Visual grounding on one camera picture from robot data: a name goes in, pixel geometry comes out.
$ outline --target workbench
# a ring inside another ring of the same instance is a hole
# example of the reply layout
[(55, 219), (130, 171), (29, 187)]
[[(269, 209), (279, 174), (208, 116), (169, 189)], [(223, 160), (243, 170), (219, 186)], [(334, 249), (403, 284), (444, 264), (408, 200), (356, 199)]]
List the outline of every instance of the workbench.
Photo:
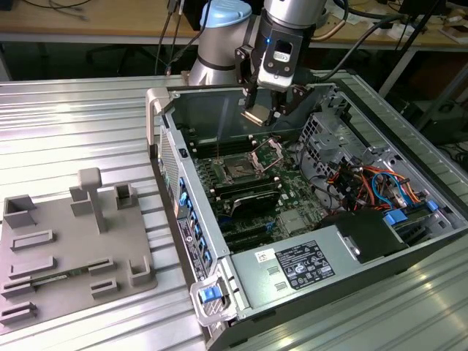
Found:
[[(356, 94), (369, 89), (345, 72), (337, 77)], [(0, 86), (1, 201), (25, 193), (34, 202), (68, 197), (77, 170), (87, 167), (101, 169), (104, 189), (131, 182), (159, 282), (153, 290), (0, 336), (2, 351), (205, 349), (146, 150), (147, 89), (181, 84), (180, 76), (174, 76)], [(374, 103), (372, 108), (380, 109), (379, 116), (395, 133), (468, 202), (466, 175), (445, 171), (444, 162), (450, 161), (435, 148), (429, 152), (427, 140), (405, 132), (405, 125), (392, 125), (395, 112), (390, 107)], [(456, 176), (464, 179), (462, 184), (456, 185)], [(466, 350), (467, 290), (465, 237), (404, 273), (231, 350)]]
[[(71, 18), (53, 10), (40, 9), (17, 0), (12, 11), (0, 12), (0, 42), (81, 42), (102, 44), (156, 45), (162, 33), (167, 10), (166, 0), (99, 0), (84, 4), (83, 15), (87, 21)], [(394, 11), (376, 0), (356, 7), (358, 10), (377, 9), (387, 13)], [(172, 43), (177, 15), (167, 28), (163, 44)], [(339, 22), (330, 16), (328, 23), (317, 30), (324, 34)], [(367, 22), (346, 24), (326, 42), (313, 42), (313, 48), (350, 48), (368, 29)], [(439, 32), (440, 24), (429, 24), (428, 31), (419, 35), (413, 46), (405, 53), (399, 65), (392, 71), (380, 93), (385, 96), (401, 73), (421, 50), (468, 52), (468, 45), (460, 45)], [(189, 22), (182, 16), (176, 44), (188, 43), (196, 35)], [(371, 35), (361, 45), (363, 49), (394, 50), (396, 40), (386, 35)], [(8, 80), (8, 71), (0, 52), (0, 81)]]

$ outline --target power supply label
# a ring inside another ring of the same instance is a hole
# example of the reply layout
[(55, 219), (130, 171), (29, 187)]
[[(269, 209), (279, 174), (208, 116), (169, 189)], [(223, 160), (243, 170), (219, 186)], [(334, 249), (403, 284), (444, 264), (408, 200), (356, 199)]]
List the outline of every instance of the power supply label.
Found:
[(275, 255), (295, 290), (335, 275), (315, 240), (279, 251)]

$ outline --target circuit board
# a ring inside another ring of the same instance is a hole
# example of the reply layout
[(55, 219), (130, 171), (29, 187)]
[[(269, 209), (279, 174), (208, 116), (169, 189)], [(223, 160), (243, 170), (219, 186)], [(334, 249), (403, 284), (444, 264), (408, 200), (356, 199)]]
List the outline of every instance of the circuit board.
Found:
[[(327, 216), (294, 159), (280, 144), (264, 139), (260, 145), (252, 152), (194, 160), (219, 227), (233, 252), (307, 233)], [(260, 188), (265, 187), (261, 184), (269, 181), (274, 182), (274, 188), (261, 192)], [(233, 199), (215, 196), (214, 188), (242, 188), (244, 184), (245, 192), (239, 197), (274, 193), (274, 203), (267, 203), (265, 209), (257, 204), (247, 214), (234, 216)]]

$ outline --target motherboard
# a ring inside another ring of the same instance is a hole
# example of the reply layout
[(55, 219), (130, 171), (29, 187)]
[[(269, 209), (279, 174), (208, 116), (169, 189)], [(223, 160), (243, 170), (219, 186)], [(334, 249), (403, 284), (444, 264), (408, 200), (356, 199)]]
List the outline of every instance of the motherboard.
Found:
[(304, 234), (327, 216), (293, 154), (280, 140), (250, 136), (237, 143), (237, 147), (233, 142), (199, 145), (193, 154), (195, 169), (232, 252)]

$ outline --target black box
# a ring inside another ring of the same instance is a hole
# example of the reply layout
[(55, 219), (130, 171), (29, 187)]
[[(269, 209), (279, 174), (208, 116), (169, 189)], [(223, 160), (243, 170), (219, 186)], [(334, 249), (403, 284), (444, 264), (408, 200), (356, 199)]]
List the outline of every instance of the black box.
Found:
[[(259, 15), (263, 8), (263, 0), (243, 0), (252, 7), (254, 15)], [(206, 0), (186, 0), (184, 5), (184, 14), (194, 31), (200, 30), (200, 19), (202, 17), (203, 7)]]
[(0, 0), (0, 11), (10, 11), (13, 6), (13, 0)]

